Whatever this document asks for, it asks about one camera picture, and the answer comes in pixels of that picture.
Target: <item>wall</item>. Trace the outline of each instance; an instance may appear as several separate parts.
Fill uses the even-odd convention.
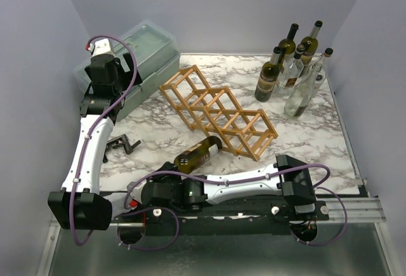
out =
[[[298,37],[323,20],[330,45],[356,0],[72,0],[89,34],[121,35],[148,18],[172,32],[182,52],[270,53],[298,23]]]
[[[358,0],[333,44],[331,83],[363,177],[406,258],[406,4]]]
[[[0,0],[0,275],[35,275],[79,132],[72,67],[88,38],[70,0]]]

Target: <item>wooden rack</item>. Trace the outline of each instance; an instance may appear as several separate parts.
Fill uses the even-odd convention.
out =
[[[189,91],[183,94],[185,82]],[[259,161],[278,137],[263,109],[243,110],[228,87],[210,87],[196,65],[180,69],[159,89],[190,130],[199,129],[206,136],[217,133],[223,140],[223,151]]]

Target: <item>wine bottle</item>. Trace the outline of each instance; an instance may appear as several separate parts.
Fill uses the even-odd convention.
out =
[[[273,54],[269,62],[264,63],[259,74],[258,83],[255,89],[255,98],[260,102],[269,100],[272,90],[279,75],[278,58],[280,56],[280,48],[276,46],[273,49]]]
[[[282,64],[284,60],[285,59],[288,60],[293,56],[294,50],[296,49],[296,44],[294,43],[293,39],[298,29],[299,29],[298,24],[296,23],[292,24],[287,37],[281,40],[278,44],[278,47],[280,48],[280,56],[278,59],[278,65],[280,70],[283,70]]]
[[[324,61],[323,61],[323,68],[322,70],[318,73],[316,76],[316,81],[315,81],[315,89],[313,91],[313,96],[317,93],[318,89],[320,89],[321,85],[327,78],[327,60],[329,57],[332,55],[332,48],[327,48],[324,51]]]
[[[293,58],[287,60],[285,58],[283,64],[283,71],[279,73],[277,79],[277,93],[281,96],[287,96],[293,90],[293,86],[303,70],[303,62],[301,61],[301,56],[305,46],[299,44],[296,48]]]
[[[304,69],[302,71],[301,76],[303,75],[307,66],[309,66],[309,63],[311,62],[311,58],[316,53],[316,50],[318,47],[317,35],[318,35],[318,32],[319,32],[320,28],[322,27],[322,25],[323,25],[323,22],[321,22],[320,20],[317,20],[315,23],[315,26],[313,27],[313,30],[311,30],[310,35],[303,38],[302,41],[300,42],[301,44],[304,45],[304,52],[301,57],[303,65],[304,65]]]
[[[222,148],[221,140],[212,135],[182,152],[173,162],[181,173],[189,174],[214,157]]]
[[[284,108],[284,113],[287,117],[291,119],[298,118],[309,105],[313,97],[316,78],[323,69],[325,58],[326,55],[323,54],[315,63],[308,67],[302,81],[293,88]]]

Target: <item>marble surface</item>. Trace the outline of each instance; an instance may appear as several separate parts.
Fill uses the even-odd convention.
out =
[[[339,194],[358,194],[327,81],[298,120],[288,119],[283,112],[286,98],[273,95],[268,102],[261,103],[254,97],[259,71],[268,59],[269,56],[182,55],[181,67],[198,65],[212,87],[228,86],[244,109],[264,109],[279,135],[259,162],[220,152],[202,165],[198,173],[224,175],[247,171],[274,163],[277,154],[289,154],[307,163],[329,166],[331,177],[322,186]],[[179,153],[205,138],[201,131],[190,131],[158,91],[116,124],[112,137],[122,134],[127,134],[131,143],[141,140],[141,145],[131,155],[126,155],[122,148],[108,152],[109,162],[101,169],[102,191],[125,190],[130,181],[160,168],[166,161],[172,162]],[[324,170],[311,169],[310,174],[316,183],[324,176]]]

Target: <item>plastic storage box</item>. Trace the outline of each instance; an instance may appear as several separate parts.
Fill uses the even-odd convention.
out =
[[[138,24],[120,38],[133,50],[138,73],[143,82],[134,86],[127,95],[124,107],[117,117],[118,121],[157,91],[161,84],[174,76],[179,70],[180,59],[175,37],[150,21],[146,20]],[[122,57],[126,52],[125,47],[115,42],[112,44],[115,55],[121,59],[124,70],[128,71],[127,63]],[[84,71],[89,64],[90,57],[74,69],[75,78],[83,93],[90,84],[90,78]]]

